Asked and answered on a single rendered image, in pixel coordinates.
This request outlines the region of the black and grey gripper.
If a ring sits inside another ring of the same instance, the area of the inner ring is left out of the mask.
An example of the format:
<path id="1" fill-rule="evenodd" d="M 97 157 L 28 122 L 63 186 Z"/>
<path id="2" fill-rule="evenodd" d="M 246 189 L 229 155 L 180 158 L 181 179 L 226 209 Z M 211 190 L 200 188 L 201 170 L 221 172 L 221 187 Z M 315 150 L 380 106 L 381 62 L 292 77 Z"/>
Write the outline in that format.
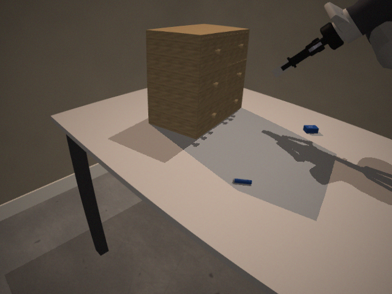
<path id="1" fill-rule="evenodd" d="M 331 49 L 335 50 L 344 44 L 344 41 L 339 37 L 336 30 L 334 29 L 332 23 L 327 23 L 323 27 L 320 28 L 320 32 L 322 34 L 322 38 L 314 39 L 309 45 L 306 46 L 304 50 L 299 52 L 297 55 L 292 58 L 287 58 L 288 60 L 274 70 L 272 73 L 277 78 L 282 75 L 284 72 L 291 69 L 293 66 L 296 67 L 296 64 L 306 59 L 308 56 L 313 56 L 318 52 L 321 52 L 325 49 L 325 45 L 328 44 Z"/>

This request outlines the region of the brown wooden chest of drawers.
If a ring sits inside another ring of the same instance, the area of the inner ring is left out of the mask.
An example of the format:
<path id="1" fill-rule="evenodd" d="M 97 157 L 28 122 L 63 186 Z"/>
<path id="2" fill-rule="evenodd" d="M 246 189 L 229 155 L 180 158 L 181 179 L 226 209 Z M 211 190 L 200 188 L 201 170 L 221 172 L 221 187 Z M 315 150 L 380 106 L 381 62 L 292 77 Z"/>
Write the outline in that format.
<path id="1" fill-rule="evenodd" d="M 226 116 L 213 127 L 197 136 L 198 108 L 215 98 L 199 105 L 200 74 L 209 70 L 225 66 L 225 82 L 227 64 L 241 59 L 221 64 L 210 69 L 200 71 L 202 37 L 219 34 L 229 35 L 233 32 L 248 32 L 249 30 L 230 26 L 213 24 L 194 24 L 168 28 L 146 30 L 146 66 L 148 89 L 148 120 L 149 124 L 197 139 L 239 110 Z"/>

